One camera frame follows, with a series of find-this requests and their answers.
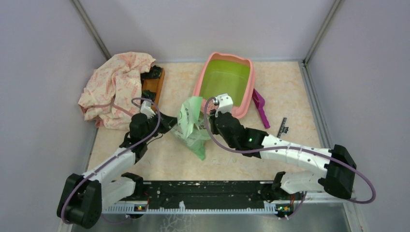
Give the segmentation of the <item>green cat litter bag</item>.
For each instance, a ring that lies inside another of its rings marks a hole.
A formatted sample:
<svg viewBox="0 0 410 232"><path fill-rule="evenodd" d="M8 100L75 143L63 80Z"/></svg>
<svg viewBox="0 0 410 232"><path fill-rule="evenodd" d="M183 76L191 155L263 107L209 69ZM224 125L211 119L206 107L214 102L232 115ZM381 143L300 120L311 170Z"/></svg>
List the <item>green cat litter bag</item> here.
<svg viewBox="0 0 410 232"><path fill-rule="evenodd" d="M201 111L203 98L192 96L185 100L177 115L177 125L171 129L176 136L200 160L205 160L205 142L210 136Z"/></svg>

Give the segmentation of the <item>magenta plastic litter scoop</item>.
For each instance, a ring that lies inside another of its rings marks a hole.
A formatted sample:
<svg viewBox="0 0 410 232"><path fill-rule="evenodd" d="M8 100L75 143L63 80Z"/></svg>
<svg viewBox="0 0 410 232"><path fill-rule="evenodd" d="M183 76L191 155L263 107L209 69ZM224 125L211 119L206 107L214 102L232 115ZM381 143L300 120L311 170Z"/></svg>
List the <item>magenta plastic litter scoop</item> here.
<svg viewBox="0 0 410 232"><path fill-rule="evenodd" d="M263 96L256 89L253 90L252 99L253 99L253 102L256 106L258 115L261 119L261 122L262 122L263 126L266 129L269 129L270 128L270 123L269 123L269 121L267 119L267 116L265 114L265 111L264 111L265 99L263 98Z"/></svg>

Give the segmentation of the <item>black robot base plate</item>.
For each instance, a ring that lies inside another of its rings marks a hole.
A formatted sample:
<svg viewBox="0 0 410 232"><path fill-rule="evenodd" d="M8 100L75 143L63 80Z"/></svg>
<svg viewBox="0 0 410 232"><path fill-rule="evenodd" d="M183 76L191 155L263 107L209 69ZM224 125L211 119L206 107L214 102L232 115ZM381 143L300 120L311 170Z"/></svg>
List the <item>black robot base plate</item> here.
<svg viewBox="0 0 410 232"><path fill-rule="evenodd" d="M302 193L288 194L271 181L144 181L126 201L145 201L149 209L262 209L265 203L294 203Z"/></svg>

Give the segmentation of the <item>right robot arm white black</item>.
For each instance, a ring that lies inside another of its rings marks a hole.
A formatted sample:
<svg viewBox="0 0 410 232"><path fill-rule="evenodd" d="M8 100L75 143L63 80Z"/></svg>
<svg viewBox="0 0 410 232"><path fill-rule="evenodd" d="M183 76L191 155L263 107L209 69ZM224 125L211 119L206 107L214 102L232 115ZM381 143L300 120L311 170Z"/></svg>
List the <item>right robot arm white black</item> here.
<svg viewBox="0 0 410 232"><path fill-rule="evenodd" d="M299 173L277 173L272 186L276 198L321 190L340 199L351 198L356 163L346 147L314 148L291 143L262 130L245 128L230 113L216 110L211 110L209 124L213 135L220 135L230 149L243 156L279 160L303 169Z"/></svg>

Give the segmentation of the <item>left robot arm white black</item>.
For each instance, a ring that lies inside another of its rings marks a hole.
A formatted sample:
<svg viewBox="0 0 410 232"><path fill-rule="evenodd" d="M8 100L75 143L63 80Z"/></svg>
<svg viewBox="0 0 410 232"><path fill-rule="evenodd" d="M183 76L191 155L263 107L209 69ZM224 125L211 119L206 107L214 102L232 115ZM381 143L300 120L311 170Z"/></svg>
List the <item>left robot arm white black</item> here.
<svg viewBox="0 0 410 232"><path fill-rule="evenodd" d="M85 229L93 227L103 210L118 201L144 196L142 178L126 170L136 164L146 153L148 142L159 134L166 134L177 118L158 113L132 116L129 131L119 148L108 159L83 174L71 174L57 207L57 216L66 224L76 224Z"/></svg>

